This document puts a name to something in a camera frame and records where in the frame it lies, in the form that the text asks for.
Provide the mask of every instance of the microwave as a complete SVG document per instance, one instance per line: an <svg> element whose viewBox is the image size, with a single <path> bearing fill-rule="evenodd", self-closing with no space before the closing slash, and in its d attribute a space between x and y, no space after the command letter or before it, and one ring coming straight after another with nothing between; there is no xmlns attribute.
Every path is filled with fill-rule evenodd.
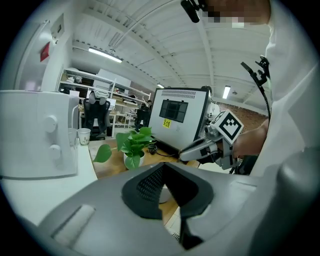
<svg viewBox="0 0 320 256"><path fill-rule="evenodd" d="M77 174L79 97L0 91L0 175L45 179Z"/></svg>

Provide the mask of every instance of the white knob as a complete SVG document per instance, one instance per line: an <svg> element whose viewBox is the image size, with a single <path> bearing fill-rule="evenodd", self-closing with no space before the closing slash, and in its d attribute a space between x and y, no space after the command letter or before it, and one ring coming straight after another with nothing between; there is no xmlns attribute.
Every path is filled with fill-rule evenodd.
<svg viewBox="0 0 320 256"><path fill-rule="evenodd" d="M49 147L49 155L53 160L58 160L61 156L61 148L59 145L53 144Z"/></svg>
<svg viewBox="0 0 320 256"><path fill-rule="evenodd" d="M44 119L44 130L53 133L58 126L58 119L54 115L49 115Z"/></svg>

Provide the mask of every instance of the white shirt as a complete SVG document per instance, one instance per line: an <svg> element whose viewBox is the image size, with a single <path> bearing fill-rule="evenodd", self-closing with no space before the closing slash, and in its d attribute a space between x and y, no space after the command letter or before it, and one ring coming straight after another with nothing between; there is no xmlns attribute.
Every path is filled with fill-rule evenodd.
<svg viewBox="0 0 320 256"><path fill-rule="evenodd" d="M271 120L252 176L305 147L320 146L319 58L304 29L281 3L270 1Z"/></svg>

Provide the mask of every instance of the white countertop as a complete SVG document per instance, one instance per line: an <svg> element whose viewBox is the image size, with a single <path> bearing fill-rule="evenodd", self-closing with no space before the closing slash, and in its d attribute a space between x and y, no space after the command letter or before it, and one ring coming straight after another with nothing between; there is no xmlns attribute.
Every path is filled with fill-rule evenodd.
<svg viewBox="0 0 320 256"><path fill-rule="evenodd" d="M77 175L38 180L1 180L14 212L35 225L56 206L97 180L88 146L78 146Z"/></svg>

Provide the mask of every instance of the yellow label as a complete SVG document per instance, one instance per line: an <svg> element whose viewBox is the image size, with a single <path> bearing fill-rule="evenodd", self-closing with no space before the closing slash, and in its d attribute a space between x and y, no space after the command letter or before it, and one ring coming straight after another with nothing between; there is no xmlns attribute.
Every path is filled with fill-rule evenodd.
<svg viewBox="0 0 320 256"><path fill-rule="evenodd" d="M170 119L164 119L163 120L163 127L170 128L171 120Z"/></svg>

